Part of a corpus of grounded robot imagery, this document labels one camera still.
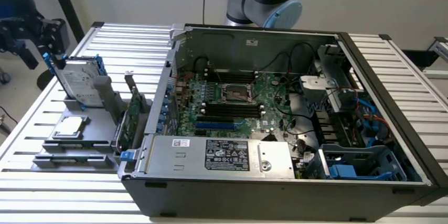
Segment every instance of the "metal rack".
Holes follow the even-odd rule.
[[[124,99],[129,89],[120,75],[133,71],[137,88],[155,96],[159,74],[169,46],[169,26],[104,24],[92,27],[73,56],[104,58],[112,86]],[[447,100],[421,72],[413,68],[392,41],[377,35],[351,35],[375,73],[396,100],[440,166],[448,173]],[[53,79],[0,146],[0,223],[151,223],[127,193],[116,174],[31,172],[35,154],[61,116],[65,93]],[[176,222],[191,220],[176,219]],[[376,223],[445,223],[448,197],[425,207],[399,209]]]

